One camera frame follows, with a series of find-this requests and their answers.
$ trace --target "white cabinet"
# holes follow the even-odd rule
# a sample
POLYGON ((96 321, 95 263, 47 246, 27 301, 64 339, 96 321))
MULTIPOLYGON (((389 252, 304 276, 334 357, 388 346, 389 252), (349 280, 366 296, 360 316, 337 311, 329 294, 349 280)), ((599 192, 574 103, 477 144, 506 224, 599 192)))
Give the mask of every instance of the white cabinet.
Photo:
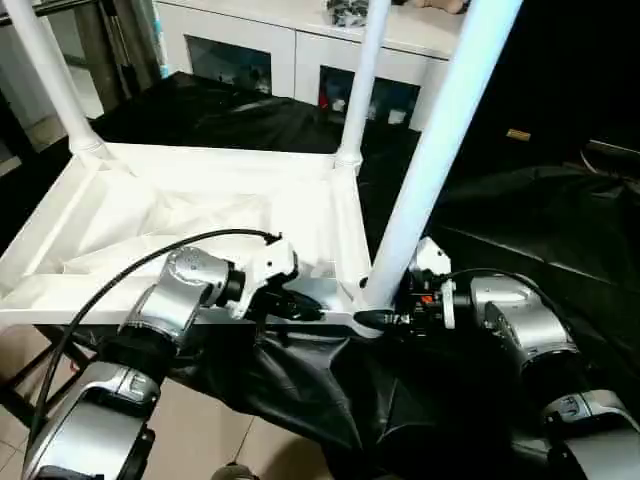
MULTIPOLYGON (((340 83, 348 99, 363 29, 331 25, 324 0, 163 0, 156 7, 170 73, 233 81, 314 105, 340 83)), ((462 16, 442 10, 392 7, 372 111, 385 98, 385 118, 390 110, 412 114, 407 123, 421 130, 461 25, 462 16)))
POLYGON ((269 93, 294 96, 294 30, 181 6, 156 5, 169 73, 182 71, 224 81, 226 64, 234 56, 234 61, 264 66, 260 74, 268 79, 269 93))
MULTIPOLYGON (((327 80, 327 77, 335 70, 355 72, 359 58, 359 43, 298 32, 296 34, 296 100, 317 105, 321 92, 327 95, 323 92, 326 90, 326 85, 321 83, 330 82, 331 80, 327 80)), ((378 89, 385 89, 386 91, 382 94, 385 96, 395 94, 399 97, 398 102, 411 105, 410 110, 414 112, 411 128, 422 129, 435 93, 443 80, 447 63, 445 60, 382 48, 378 57, 376 77, 390 82, 384 85, 385 82, 376 81, 373 101, 375 102, 376 97, 381 95, 376 92, 378 89)))

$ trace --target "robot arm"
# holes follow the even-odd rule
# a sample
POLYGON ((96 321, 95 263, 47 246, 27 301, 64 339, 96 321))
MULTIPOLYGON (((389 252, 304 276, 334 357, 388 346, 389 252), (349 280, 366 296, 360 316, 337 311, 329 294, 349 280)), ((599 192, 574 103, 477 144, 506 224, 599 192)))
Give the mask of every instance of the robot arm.
POLYGON ((217 305, 242 318, 260 288, 296 275, 296 256, 284 241, 265 247, 242 270, 197 248, 172 252, 157 283, 36 437, 23 478, 141 478, 154 442, 147 421, 198 310, 217 305))
MULTIPOLYGON (((448 273, 450 265, 442 263, 448 259, 437 246, 423 245, 441 264, 436 273, 448 273)), ((171 253, 157 283, 37 436, 23 478, 139 479, 154 441, 147 421, 196 315, 216 305, 241 320, 256 294, 269 291, 264 287, 282 285, 297 273, 296 256, 284 241, 265 247, 241 270, 197 248, 171 253)), ((369 338, 390 329, 428 335, 433 328, 455 327, 454 312, 471 309, 477 325, 499 337, 510 353, 545 426, 550 463, 563 478, 640 478, 638 424, 613 391, 591 378, 566 328, 536 291, 517 277, 485 275, 460 294, 451 277, 440 278, 426 282, 418 276, 402 286, 394 311, 363 311, 322 323, 369 338)), ((258 304, 264 310, 278 302, 258 304)), ((267 325, 271 321, 282 325, 281 319, 265 319, 267 325)))

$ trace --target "white shelf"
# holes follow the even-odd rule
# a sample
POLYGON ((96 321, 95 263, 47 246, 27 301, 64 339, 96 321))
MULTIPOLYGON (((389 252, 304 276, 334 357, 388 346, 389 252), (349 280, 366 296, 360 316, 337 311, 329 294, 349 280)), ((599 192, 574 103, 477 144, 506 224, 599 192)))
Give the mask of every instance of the white shelf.
MULTIPOLYGON (((302 32, 360 42, 363 28, 331 24, 326 0, 162 0, 190 7, 286 27, 302 32)), ((384 46, 403 52, 449 59, 458 42, 464 15, 435 8, 392 6, 384 46)))

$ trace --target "white tray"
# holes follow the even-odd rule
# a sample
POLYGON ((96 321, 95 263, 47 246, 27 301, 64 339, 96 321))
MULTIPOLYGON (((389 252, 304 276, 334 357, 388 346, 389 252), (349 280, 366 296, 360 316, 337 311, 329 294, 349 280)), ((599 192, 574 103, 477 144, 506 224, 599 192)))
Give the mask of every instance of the white tray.
MULTIPOLYGON (((0 258, 0 329, 68 323, 133 261, 209 230, 282 233, 311 277, 355 285, 370 269, 355 172, 333 169, 331 155, 106 146, 117 160, 75 155, 0 258)), ((263 242, 197 245, 241 265, 263 242)), ((86 321, 120 323, 163 261, 132 274, 86 321)))

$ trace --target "black fabric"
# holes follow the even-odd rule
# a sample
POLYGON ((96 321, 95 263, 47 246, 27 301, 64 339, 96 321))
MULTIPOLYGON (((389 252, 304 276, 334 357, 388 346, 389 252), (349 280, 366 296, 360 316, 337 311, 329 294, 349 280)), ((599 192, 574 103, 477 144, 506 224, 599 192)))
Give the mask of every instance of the black fabric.
MULTIPOLYGON (((341 130, 315 107, 184 74, 94 125, 109 141, 318 153, 335 151, 341 130)), ((358 183, 372 253, 416 141, 402 128, 367 126, 358 183)), ((579 346, 638 415, 637 186, 510 152, 467 142, 428 229, 455 268, 497 267, 538 282, 567 308, 579 346)), ((40 165, 0 179, 0 201, 12 205, 2 245, 68 158, 59 142, 40 165)), ((95 345, 113 331, 83 327, 78 338, 95 345)), ((454 478, 469 470, 500 476, 514 465, 518 478, 539 473, 520 468, 523 459, 508 448, 507 429, 522 422, 524 403, 486 336, 367 342, 312 330, 283 337, 199 327, 192 337, 175 379, 321 442, 336 472, 352 472, 348 478, 367 478, 367 469, 438 478, 444 466, 454 478)))

